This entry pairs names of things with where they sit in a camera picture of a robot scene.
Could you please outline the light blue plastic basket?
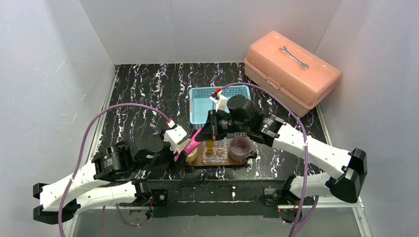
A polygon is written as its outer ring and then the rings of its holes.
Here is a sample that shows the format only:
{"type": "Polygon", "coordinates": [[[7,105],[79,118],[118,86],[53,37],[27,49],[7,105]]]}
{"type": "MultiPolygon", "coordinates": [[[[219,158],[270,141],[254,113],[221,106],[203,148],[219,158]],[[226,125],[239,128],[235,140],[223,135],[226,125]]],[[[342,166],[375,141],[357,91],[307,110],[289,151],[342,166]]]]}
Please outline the light blue plastic basket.
{"type": "MultiPolygon", "coordinates": [[[[194,130],[203,128],[208,111],[215,109],[215,103],[210,100],[211,94],[220,87],[196,87],[189,91],[190,124],[194,130]]],[[[221,94],[227,99],[236,95],[243,95],[251,99],[250,89],[245,85],[230,86],[223,89],[221,94]]]]}

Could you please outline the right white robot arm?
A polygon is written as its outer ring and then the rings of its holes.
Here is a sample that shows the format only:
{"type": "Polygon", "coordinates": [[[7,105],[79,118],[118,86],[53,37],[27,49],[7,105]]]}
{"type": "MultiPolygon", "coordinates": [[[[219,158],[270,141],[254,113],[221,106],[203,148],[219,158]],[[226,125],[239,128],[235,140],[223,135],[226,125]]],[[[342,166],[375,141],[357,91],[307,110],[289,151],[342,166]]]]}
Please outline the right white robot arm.
{"type": "Polygon", "coordinates": [[[283,195],[295,198],[332,195],[347,203],[358,201],[368,173],[367,154],[335,148],[303,133],[272,114],[260,114],[242,95],[227,100],[228,111],[210,110],[196,141],[222,140],[228,134],[245,133],[252,141],[289,152],[323,170],[322,174],[289,176],[283,195]]]}

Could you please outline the clear plastic package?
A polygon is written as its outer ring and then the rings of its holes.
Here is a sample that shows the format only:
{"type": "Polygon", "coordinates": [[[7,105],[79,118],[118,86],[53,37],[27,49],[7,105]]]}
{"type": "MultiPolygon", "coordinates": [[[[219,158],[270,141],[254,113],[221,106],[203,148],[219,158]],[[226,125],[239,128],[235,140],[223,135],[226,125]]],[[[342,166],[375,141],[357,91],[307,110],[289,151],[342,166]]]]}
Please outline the clear plastic package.
{"type": "Polygon", "coordinates": [[[228,134],[222,140],[217,141],[204,141],[203,147],[203,162],[208,165],[238,165],[242,164],[242,161],[233,160],[230,155],[230,142],[233,138],[245,137],[245,133],[233,133],[228,134]]]}

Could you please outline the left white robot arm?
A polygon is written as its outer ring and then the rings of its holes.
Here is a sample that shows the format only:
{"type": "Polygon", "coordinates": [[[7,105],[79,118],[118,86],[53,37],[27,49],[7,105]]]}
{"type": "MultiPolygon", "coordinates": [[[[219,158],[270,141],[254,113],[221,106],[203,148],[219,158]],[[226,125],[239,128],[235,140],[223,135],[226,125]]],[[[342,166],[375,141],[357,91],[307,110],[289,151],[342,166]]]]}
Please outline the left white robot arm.
{"type": "Polygon", "coordinates": [[[33,219],[55,225],[72,219],[83,211],[117,203],[147,205],[153,198],[145,179],[129,180],[131,174],[144,166],[164,164],[175,157],[185,138],[151,134],[137,141],[120,141],[100,150],[81,167],[53,184],[37,183],[33,196],[40,205],[33,209],[33,219]]]}

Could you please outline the brown wooden oval tray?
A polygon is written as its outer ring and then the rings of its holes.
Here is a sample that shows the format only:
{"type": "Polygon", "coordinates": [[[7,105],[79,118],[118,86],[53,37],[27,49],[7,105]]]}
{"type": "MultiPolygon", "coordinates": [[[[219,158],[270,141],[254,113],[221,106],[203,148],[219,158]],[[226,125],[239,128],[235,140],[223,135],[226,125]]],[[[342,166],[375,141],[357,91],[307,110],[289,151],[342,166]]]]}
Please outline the brown wooden oval tray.
{"type": "Polygon", "coordinates": [[[196,159],[192,163],[186,163],[190,167],[204,167],[204,166],[243,166],[248,163],[250,159],[244,162],[237,162],[230,158],[228,151],[229,146],[215,146],[213,155],[207,156],[205,154],[206,146],[200,145],[197,149],[196,159]]]}

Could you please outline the yellow toothpaste tube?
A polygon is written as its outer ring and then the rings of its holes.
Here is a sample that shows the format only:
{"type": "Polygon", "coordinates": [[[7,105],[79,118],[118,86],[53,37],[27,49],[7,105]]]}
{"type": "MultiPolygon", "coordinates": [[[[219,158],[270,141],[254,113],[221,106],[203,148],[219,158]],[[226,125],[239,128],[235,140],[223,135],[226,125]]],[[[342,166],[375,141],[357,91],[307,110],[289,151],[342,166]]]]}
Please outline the yellow toothpaste tube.
{"type": "Polygon", "coordinates": [[[212,156],[213,155],[213,149],[214,149],[214,141],[206,141],[206,151],[205,154],[207,156],[212,156]]]}

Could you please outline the cream yellow mug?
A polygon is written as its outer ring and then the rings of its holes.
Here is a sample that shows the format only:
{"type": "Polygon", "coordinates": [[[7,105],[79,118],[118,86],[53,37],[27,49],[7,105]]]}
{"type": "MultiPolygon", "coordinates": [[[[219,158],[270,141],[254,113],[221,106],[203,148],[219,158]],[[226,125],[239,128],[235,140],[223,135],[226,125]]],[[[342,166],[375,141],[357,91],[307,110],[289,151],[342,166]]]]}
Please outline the cream yellow mug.
{"type": "MultiPolygon", "coordinates": [[[[180,150],[180,152],[183,150],[183,148],[189,143],[189,141],[190,141],[191,139],[187,139],[185,142],[183,142],[182,143],[182,146],[181,146],[181,150],[180,150]]],[[[195,149],[187,158],[186,158],[186,163],[192,163],[195,159],[196,159],[196,156],[197,156],[197,149],[195,149]]]]}

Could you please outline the purple translucent cup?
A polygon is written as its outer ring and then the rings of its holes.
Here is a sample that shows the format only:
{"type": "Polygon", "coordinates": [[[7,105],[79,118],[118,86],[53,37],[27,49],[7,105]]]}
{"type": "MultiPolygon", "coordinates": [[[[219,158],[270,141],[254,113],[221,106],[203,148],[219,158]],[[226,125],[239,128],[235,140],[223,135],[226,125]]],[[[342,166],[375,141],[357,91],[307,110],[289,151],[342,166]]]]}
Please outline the purple translucent cup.
{"type": "Polygon", "coordinates": [[[237,162],[257,157],[257,153],[251,148],[250,141],[242,136],[235,137],[230,141],[228,154],[232,160],[237,162]]]}

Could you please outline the pink toothpaste tube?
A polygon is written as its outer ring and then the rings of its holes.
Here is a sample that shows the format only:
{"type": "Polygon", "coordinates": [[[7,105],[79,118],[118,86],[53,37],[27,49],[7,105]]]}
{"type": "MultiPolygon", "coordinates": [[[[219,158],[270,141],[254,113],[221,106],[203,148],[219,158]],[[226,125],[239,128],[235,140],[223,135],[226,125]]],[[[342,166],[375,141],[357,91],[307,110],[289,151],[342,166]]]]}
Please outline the pink toothpaste tube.
{"type": "Polygon", "coordinates": [[[201,144],[202,141],[197,141],[196,137],[201,133],[202,129],[199,128],[195,134],[192,136],[189,143],[183,148],[181,152],[178,153],[178,155],[173,159],[175,163],[182,163],[186,161],[186,158],[195,150],[197,149],[201,144]]]}

